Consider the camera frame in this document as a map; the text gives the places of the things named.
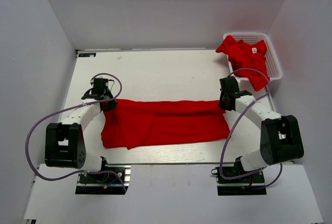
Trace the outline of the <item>red t shirt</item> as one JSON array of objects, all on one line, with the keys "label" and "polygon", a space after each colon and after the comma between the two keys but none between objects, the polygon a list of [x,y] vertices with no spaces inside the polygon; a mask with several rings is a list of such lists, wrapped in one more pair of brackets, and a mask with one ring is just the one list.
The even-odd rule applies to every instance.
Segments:
[{"label": "red t shirt", "polygon": [[119,99],[105,112],[105,148],[191,144],[225,139],[230,133],[218,101],[139,102]]}]

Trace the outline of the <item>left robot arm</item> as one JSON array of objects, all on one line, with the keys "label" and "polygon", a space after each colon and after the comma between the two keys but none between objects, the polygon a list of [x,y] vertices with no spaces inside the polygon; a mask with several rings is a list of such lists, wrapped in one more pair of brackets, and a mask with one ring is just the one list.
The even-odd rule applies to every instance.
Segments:
[{"label": "left robot arm", "polygon": [[92,88],[81,98],[83,106],[60,123],[50,123],[46,128],[45,164],[48,167],[68,167],[92,172],[93,178],[104,182],[109,178],[109,168],[104,159],[86,151],[84,130],[101,112],[117,106],[108,87],[111,80],[94,78]]}]

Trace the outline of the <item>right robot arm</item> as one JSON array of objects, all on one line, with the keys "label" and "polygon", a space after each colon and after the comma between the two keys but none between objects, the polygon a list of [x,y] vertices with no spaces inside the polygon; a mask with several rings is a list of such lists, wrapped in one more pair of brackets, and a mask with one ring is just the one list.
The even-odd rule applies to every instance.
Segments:
[{"label": "right robot arm", "polygon": [[[237,179],[245,182],[261,169],[303,157],[304,148],[296,117],[293,115],[284,116],[270,110],[248,91],[241,91],[236,78],[233,76],[222,78],[219,82],[219,108],[236,111],[240,114],[222,149],[219,176],[223,180]],[[260,129],[259,148],[236,158],[231,172],[226,174],[223,171],[226,146],[242,117],[246,117]]]}]

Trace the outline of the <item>red t shirts pile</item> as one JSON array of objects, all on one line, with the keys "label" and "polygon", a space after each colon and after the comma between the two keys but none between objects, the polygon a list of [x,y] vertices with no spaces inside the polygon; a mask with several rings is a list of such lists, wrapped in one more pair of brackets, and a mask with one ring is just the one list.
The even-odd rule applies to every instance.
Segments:
[{"label": "red t shirts pile", "polygon": [[267,45],[263,40],[250,45],[243,40],[236,41],[228,35],[215,52],[226,54],[235,75],[247,78],[255,91],[268,84],[270,77],[265,58]]}]

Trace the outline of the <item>blue table label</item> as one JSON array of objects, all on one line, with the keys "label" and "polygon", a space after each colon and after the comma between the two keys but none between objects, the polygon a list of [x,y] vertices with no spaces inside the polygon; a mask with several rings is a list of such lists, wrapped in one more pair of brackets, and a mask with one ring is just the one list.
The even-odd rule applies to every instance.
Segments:
[{"label": "blue table label", "polygon": [[96,53],[79,53],[78,57],[80,58],[96,57]]}]

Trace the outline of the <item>white plastic basket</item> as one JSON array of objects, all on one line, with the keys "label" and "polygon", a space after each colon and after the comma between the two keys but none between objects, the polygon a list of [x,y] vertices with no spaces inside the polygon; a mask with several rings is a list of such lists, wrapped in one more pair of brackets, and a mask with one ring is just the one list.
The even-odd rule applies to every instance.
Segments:
[{"label": "white plastic basket", "polygon": [[245,43],[253,45],[263,40],[267,46],[266,58],[266,69],[270,81],[280,80],[283,76],[278,56],[274,50],[273,44],[265,33],[259,32],[229,32],[223,35],[223,39],[227,36],[232,36],[236,41],[243,40]]}]

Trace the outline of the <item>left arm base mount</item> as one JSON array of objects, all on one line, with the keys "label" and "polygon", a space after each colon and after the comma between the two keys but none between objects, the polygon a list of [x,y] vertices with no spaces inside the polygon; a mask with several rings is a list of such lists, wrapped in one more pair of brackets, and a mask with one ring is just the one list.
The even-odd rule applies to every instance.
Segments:
[{"label": "left arm base mount", "polygon": [[131,166],[130,165],[106,165],[107,171],[113,173],[88,174],[81,173],[76,183],[76,195],[125,195],[130,184]]}]

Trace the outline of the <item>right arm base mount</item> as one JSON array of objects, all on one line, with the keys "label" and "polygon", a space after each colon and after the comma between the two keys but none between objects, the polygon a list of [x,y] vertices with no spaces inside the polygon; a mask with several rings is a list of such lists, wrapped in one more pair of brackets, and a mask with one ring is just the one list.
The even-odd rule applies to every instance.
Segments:
[{"label": "right arm base mount", "polygon": [[211,170],[216,177],[218,196],[246,196],[266,195],[265,178],[263,172],[255,173],[249,177],[225,180],[220,175],[219,167]]}]

